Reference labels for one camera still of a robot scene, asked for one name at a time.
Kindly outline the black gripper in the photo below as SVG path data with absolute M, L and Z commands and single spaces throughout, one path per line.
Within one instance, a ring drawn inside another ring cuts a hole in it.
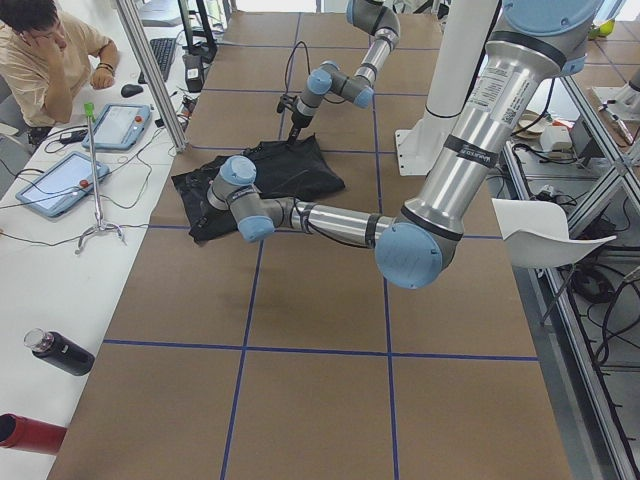
M 293 146 L 302 129 L 307 128 L 314 117 L 314 108 L 307 105 L 300 96 L 282 94 L 279 98 L 276 111 L 282 113 L 285 109 L 291 111 L 292 126 L 286 140 L 288 146 Z
M 226 203 L 216 196 L 212 185 L 207 186 L 201 195 L 199 208 L 200 216 L 196 221 L 196 226 L 199 228 L 212 227 L 214 224 L 231 219 L 231 212 Z

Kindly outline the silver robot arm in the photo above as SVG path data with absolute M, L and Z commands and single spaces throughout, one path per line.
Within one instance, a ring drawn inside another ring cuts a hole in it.
M 450 11 L 432 85 L 454 86 L 452 113 L 436 131 L 426 113 L 396 141 L 425 181 L 394 217 L 346 210 L 294 197 L 265 199 L 254 163 L 225 160 L 207 203 L 229 212 L 256 242 L 278 228 L 317 233 L 372 249 L 391 283 L 417 289 L 451 263 L 463 218 L 539 85 L 579 72 L 585 62 L 596 1 L 457 1 Z
M 280 96 L 277 111 L 291 112 L 292 126 L 287 137 L 289 145 L 294 144 L 301 131 L 310 125 L 329 94 L 359 108 L 367 108 L 373 100 L 379 73 L 399 43 L 399 19 L 382 1 L 350 1 L 346 6 L 346 19 L 352 26 L 367 33 L 372 38 L 371 44 L 353 74 L 345 73 L 336 62 L 326 60 L 310 71 L 300 94 L 291 96 L 284 93 Z

